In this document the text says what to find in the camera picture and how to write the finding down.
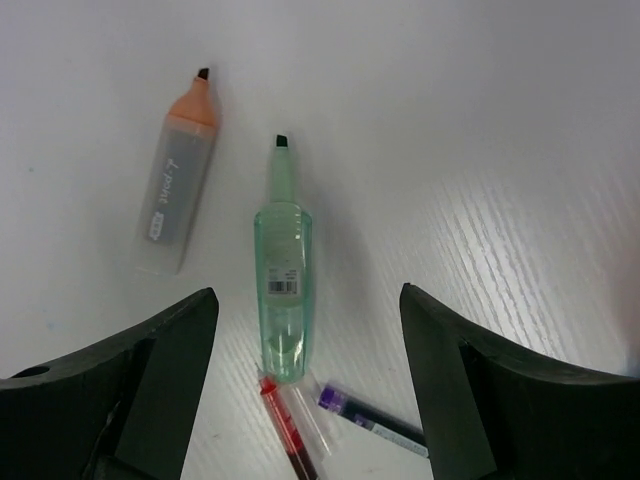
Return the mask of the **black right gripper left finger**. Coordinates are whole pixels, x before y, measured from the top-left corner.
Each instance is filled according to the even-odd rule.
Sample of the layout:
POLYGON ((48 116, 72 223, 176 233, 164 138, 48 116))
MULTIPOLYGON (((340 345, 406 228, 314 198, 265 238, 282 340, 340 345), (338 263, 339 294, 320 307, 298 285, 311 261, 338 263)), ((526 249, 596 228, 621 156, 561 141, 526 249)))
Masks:
POLYGON ((201 289, 2 379, 2 478, 180 478, 218 314, 214 290, 201 289))

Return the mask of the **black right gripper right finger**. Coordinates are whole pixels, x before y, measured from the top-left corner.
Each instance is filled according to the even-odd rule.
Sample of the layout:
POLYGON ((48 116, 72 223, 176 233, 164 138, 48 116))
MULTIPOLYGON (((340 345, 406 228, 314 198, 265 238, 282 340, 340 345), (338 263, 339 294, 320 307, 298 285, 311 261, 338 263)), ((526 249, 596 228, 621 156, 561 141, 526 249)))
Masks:
POLYGON ((635 479, 639 382, 539 354, 407 284, 400 315, 437 479, 635 479))

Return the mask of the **green translucent highlighter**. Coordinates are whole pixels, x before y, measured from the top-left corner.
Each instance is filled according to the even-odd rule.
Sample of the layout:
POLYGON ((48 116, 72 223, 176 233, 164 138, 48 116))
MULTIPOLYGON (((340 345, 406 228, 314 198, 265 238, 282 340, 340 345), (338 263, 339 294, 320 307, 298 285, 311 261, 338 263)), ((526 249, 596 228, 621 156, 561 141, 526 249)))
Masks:
POLYGON ((295 383, 306 372, 313 318, 312 219, 295 199, 284 134, 275 137, 267 194, 254 217, 262 369, 278 383, 295 383))

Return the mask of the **orange translucent highlighter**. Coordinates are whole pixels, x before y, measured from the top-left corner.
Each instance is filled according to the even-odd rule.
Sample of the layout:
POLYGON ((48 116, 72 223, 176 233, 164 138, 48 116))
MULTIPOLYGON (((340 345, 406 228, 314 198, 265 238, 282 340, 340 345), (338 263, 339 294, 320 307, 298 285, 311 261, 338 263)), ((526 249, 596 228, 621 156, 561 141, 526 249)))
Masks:
POLYGON ((166 114, 135 235, 137 267, 179 272, 188 247, 218 122, 202 68, 166 114))

